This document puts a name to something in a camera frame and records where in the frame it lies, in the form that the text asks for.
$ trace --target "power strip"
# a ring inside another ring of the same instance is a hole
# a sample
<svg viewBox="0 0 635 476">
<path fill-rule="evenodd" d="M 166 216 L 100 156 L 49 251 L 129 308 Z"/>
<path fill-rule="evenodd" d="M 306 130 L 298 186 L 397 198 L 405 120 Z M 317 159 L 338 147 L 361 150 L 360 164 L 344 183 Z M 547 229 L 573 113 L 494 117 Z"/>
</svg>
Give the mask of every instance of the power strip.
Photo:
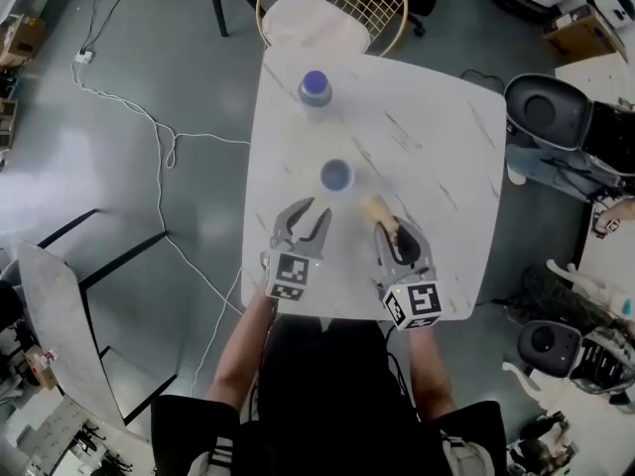
<svg viewBox="0 0 635 476">
<path fill-rule="evenodd" d="M 93 53 L 92 52 L 79 52 L 75 55 L 75 61 L 79 63 L 90 63 L 92 60 Z"/>
</svg>

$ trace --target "person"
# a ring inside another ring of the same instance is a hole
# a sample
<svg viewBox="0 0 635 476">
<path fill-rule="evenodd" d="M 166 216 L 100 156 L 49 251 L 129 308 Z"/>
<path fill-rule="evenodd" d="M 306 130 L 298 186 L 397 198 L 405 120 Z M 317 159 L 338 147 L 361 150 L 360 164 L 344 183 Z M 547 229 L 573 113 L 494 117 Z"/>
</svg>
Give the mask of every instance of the person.
<svg viewBox="0 0 635 476">
<path fill-rule="evenodd" d="M 262 283 L 205 400 L 154 400 L 157 476 L 445 476 L 456 474 L 448 450 L 461 443 L 490 457 L 490 470 L 473 474 L 506 474 L 498 404 L 456 410 L 432 329 L 405 332 L 413 407 L 377 322 L 334 319 L 322 331 L 317 318 L 282 315 L 271 325 L 275 307 Z M 258 419 L 241 424 L 256 376 Z"/>
</svg>

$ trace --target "plastic water bottle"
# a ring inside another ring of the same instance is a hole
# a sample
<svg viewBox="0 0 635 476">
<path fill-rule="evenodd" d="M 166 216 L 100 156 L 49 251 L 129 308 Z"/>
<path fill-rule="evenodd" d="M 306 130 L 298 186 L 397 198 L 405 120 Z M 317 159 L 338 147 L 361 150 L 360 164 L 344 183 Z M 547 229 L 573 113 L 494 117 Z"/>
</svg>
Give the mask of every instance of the plastic water bottle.
<svg viewBox="0 0 635 476">
<path fill-rule="evenodd" d="M 318 121 L 324 115 L 325 107 L 333 96 L 328 79 L 320 70 L 307 72 L 298 86 L 298 96 L 303 103 L 307 117 Z"/>
</svg>

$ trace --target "cup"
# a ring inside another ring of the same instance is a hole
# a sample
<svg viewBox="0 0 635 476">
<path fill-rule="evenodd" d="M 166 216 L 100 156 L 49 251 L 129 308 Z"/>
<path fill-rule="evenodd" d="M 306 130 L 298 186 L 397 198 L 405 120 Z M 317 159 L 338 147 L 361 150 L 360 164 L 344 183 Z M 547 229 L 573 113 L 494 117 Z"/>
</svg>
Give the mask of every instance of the cup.
<svg viewBox="0 0 635 476">
<path fill-rule="evenodd" d="M 321 167 L 319 179 L 326 190 L 342 192 L 355 182 L 355 170 L 342 159 L 331 159 Z"/>
</svg>

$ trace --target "gray floor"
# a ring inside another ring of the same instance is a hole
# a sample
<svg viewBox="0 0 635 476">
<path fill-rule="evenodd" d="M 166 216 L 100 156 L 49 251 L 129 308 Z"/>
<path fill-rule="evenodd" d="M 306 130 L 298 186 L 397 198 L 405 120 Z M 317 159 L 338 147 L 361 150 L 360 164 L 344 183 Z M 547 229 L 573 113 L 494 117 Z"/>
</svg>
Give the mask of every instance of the gray floor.
<svg viewBox="0 0 635 476">
<path fill-rule="evenodd" d="M 97 23 L 113 1 L 99 0 Z M 103 208 L 105 213 L 52 248 L 85 276 L 160 231 L 157 150 L 147 120 L 71 84 L 70 62 L 87 33 L 92 0 L 63 2 L 20 89 L 17 139 L 0 177 L 0 246 L 21 238 L 37 241 L 81 212 Z M 83 80 L 138 102 L 180 132 L 249 140 L 262 44 L 246 3 L 223 5 L 228 39 L 218 34 L 210 1 L 123 0 Z M 425 23 L 426 36 L 419 40 L 409 30 L 392 58 L 452 75 L 476 68 L 506 81 L 555 65 L 540 27 L 505 14 L 490 0 L 439 0 Z M 185 138 L 179 154 L 177 167 L 163 173 L 168 227 L 227 291 L 240 266 L 248 151 Z M 581 204 L 571 198 L 537 184 L 517 187 L 505 178 L 480 300 L 513 292 L 531 263 L 569 259 L 580 214 Z M 170 391 L 189 393 L 221 301 L 172 247 L 160 243 L 91 290 L 89 300 L 101 347 L 112 345 L 157 379 L 176 370 L 179 378 Z M 230 311 L 221 322 L 198 396 L 236 320 Z M 498 400 L 510 437 L 537 412 L 515 378 L 500 370 L 504 357 L 515 358 L 517 329 L 493 305 L 438 329 L 457 402 Z M 391 347 L 403 355 L 395 335 Z M 147 427 L 145 415 L 135 428 L 147 433 Z"/>
</svg>

